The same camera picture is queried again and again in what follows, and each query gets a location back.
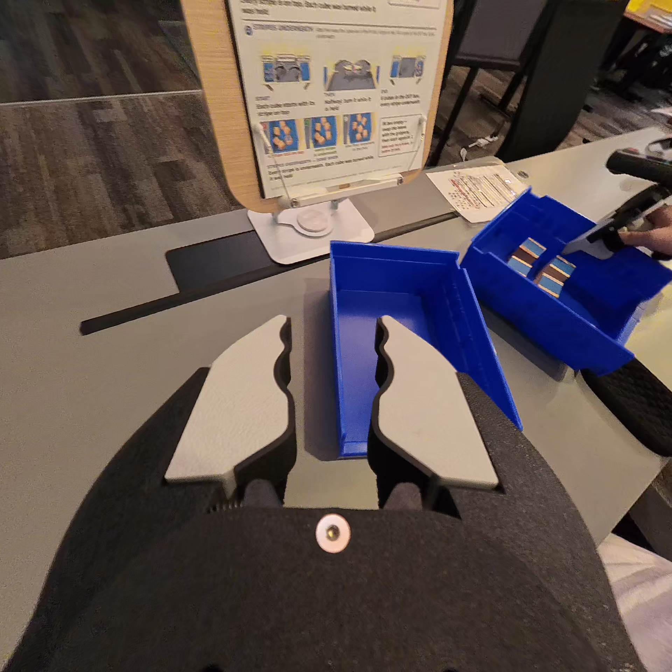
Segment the person's right hand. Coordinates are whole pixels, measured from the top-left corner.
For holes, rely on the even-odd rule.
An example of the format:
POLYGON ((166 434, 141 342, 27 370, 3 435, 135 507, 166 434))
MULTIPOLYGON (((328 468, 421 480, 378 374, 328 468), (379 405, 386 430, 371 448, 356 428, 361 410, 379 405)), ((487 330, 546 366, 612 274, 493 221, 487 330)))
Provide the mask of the person's right hand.
POLYGON ((641 247, 671 259, 671 206, 662 206, 651 212, 646 221, 647 230, 619 231, 620 240, 631 247, 641 247))

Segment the dark chair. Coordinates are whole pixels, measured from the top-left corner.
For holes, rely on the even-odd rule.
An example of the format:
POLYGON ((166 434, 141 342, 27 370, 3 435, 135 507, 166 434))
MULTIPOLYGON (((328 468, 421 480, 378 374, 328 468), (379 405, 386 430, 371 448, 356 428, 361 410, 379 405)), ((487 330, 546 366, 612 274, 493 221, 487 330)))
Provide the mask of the dark chair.
POLYGON ((455 1, 455 16, 443 68, 441 91, 453 67, 468 72, 444 125, 435 123, 433 136, 438 141, 426 165, 436 167, 458 120, 461 109, 478 73, 485 69, 511 72, 505 93, 496 104, 483 97, 501 115, 508 117, 508 106, 527 70, 536 57, 554 12, 553 1, 455 1))

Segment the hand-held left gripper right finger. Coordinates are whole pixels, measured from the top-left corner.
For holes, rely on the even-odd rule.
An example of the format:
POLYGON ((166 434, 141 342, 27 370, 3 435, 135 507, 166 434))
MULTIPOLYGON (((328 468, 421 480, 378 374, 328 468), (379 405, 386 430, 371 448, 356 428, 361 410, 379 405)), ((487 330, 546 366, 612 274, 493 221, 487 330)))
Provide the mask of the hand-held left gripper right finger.
POLYGON ((499 476, 460 374, 429 342, 383 315, 376 322, 378 389, 370 417, 370 468, 379 505, 406 484, 421 505, 443 505, 448 492, 498 492, 499 476))

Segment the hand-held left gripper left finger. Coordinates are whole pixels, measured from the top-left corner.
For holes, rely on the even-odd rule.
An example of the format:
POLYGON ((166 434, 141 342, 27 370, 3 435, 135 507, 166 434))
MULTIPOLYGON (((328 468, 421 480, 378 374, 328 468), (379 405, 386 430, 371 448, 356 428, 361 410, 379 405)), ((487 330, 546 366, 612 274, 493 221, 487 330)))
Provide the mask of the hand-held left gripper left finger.
POLYGON ((219 483, 232 499, 264 481, 284 501, 297 458, 291 350, 291 319, 277 315, 216 358, 164 474, 168 483, 219 483))

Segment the laminated paper sheet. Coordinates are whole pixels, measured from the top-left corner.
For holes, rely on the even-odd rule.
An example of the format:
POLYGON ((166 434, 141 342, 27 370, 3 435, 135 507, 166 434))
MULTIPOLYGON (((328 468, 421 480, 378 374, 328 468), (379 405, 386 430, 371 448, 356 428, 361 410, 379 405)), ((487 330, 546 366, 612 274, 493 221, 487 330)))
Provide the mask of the laminated paper sheet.
POLYGON ((501 163, 460 164, 427 176, 452 210, 471 224, 492 221, 529 189, 501 163))

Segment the person's white garment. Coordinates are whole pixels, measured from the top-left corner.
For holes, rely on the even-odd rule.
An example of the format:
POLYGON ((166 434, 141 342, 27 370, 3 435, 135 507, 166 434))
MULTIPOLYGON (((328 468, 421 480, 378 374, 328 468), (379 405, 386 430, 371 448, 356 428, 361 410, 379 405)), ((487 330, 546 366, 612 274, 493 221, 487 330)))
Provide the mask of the person's white garment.
POLYGON ((671 561, 615 534, 598 547, 617 608, 647 671, 671 670, 671 561))

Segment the blue plastic bin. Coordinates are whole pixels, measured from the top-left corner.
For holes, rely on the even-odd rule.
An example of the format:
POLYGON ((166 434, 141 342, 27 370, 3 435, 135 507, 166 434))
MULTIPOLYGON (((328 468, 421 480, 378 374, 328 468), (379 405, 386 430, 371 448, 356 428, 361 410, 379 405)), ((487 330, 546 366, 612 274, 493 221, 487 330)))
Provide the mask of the blue plastic bin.
POLYGON ((378 384, 375 331, 390 315, 468 374, 524 429, 458 251, 333 241, 330 310, 339 458, 365 458, 378 384))
POLYGON ((527 190, 473 239, 462 260, 477 298, 574 370, 617 370, 634 355, 625 344, 645 304, 671 282, 671 269, 635 247, 608 259, 582 251, 563 256, 569 242, 595 225, 549 196, 527 190), (531 237, 546 247, 530 277, 507 261, 531 237), (576 269, 560 298, 534 284, 556 256, 576 269))

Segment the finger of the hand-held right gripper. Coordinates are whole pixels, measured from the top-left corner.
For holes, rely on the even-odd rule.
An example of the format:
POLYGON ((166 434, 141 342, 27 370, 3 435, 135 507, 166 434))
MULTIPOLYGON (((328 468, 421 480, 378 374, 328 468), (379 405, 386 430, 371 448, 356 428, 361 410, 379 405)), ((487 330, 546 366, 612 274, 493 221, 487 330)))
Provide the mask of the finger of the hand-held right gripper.
POLYGON ((570 241, 563 249, 563 256, 582 251, 597 259, 608 259, 620 251, 619 227, 616 215, 612 214, 600 220, 590 230, 570 241))

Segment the printed instruction sheet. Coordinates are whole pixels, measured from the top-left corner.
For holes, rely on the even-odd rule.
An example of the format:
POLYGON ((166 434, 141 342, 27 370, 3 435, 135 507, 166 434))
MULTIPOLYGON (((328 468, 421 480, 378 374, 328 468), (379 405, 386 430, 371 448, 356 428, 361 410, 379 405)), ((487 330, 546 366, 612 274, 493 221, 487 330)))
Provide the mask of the printed instruction sheet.
POLYGON ((226 1, 263 197, 422 166, 450 1, 226 1))

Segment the striped wooden cube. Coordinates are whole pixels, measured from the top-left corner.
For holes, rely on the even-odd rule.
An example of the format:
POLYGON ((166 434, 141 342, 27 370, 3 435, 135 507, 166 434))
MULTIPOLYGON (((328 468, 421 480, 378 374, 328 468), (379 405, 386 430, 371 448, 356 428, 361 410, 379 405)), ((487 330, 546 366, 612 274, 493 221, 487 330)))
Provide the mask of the striped wooden cube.
POLYGON ((528 237, 511 254, 507 266, 516 273, 530 277, 533 267, 539 258, 546 252, 546 247, 535 239, 528 237))
POLYGON ((575 269, 575 264, 558 255, 540 270, 533 282, 550 296, 559 299, 575 269))

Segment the instruction sheet on wooden stand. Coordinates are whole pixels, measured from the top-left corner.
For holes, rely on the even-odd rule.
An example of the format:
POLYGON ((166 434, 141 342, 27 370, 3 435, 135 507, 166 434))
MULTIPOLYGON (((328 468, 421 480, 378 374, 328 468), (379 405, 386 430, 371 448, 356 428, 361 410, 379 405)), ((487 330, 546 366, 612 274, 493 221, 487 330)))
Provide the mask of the instruction sheet on wooden stand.
MULTIPOLYGON (((212 122, 220 162, 226 182, 235 199, 246 209, 273 213, 280 209, 281 197, 263 197, 257 172, 256 155, 245 110, 245 100, 225 1, 182 1, 186 25, 194 49, 208 112, 212 122)), ((423 133, 422 166, 401 173, 402 184, 415 179, 424 168, 441 89, 444 62, 452 29, 454 2, 446 19, 440 65, 432 97, 429 126, 423 133)))

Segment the white document stand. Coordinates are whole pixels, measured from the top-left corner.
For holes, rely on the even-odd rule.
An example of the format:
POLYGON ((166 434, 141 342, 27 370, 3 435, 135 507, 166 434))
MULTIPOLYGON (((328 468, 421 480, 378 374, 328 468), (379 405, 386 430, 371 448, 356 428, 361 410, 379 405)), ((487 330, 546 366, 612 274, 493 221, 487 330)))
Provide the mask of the white document stand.
POLYGON ((268 256, 291 265, 330 252, 331 243, 370 243, 374 231, 351 197, 402 185, 401 173, 373 173, 364 180, 332 187, 306 187, 280 198, 273 213, 247 211, 268 256))

